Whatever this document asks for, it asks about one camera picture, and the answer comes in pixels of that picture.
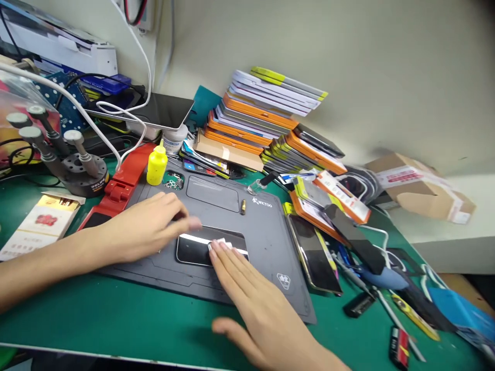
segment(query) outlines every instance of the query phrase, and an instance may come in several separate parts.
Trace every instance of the red phone holder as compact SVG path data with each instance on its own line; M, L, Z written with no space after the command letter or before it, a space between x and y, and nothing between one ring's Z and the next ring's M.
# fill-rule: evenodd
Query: red phone holder
M95 213L112 218L125 210L148 164L148 157L154 148L153 143L147 143L136 148L127 156L119 171L115 173L105 187L105 195L100 204L93 206L77 230L83 229Z

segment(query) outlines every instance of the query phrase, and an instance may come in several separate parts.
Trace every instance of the yellow bottle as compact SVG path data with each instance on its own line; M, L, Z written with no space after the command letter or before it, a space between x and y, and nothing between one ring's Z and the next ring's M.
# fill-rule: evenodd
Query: yellow bottle
M157 186L163 181L165 175L165 168L167 167L169 159L165 154L165 147L163 146L163 139L160 141L160 145L157 145L153 152L151 152L148 158L148 172L146 174L146 181L152 186Z

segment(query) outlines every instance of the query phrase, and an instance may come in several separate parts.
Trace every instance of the white bottle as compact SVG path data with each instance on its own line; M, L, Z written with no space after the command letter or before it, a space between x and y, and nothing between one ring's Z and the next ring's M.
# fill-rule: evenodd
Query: white bottle
M167 155L176 155L179 152L187 133L187 126L184 124L181 124L177 131L163 131L163 146L167 149Z

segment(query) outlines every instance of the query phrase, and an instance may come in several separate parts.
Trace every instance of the stack of boxes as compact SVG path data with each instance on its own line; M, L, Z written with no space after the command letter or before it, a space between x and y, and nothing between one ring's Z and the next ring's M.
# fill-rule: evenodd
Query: stack of boxes
M265 170L297 173L328 169L345 172L342 163L306 142L294 131L328 93L276 72L253 67L235 71L222 101L211 110L204 136L261 157Z

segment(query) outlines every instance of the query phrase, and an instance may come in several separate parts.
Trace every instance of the black repair mat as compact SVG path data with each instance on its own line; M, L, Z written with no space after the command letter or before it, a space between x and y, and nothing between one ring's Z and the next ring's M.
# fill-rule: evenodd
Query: black repair mat
M189 213L198 216L203 225L242 234L249 261L283 292L304 322L315 324L315 310L278 197L269 193L253 197L242 184L188 173L170 161L167 170L184 175L182 190L172 190L164 185L152 187L145 182L144 174L128 207L161 191L174 192ZM207 198L200 196L201 188L206 190ZM246 200L246 215L234 211L240 210L243 199ZM98 272L158 289L232 304L213 268L178 262L176 246L177 240L172 240L158 254L135 263L109 266Z

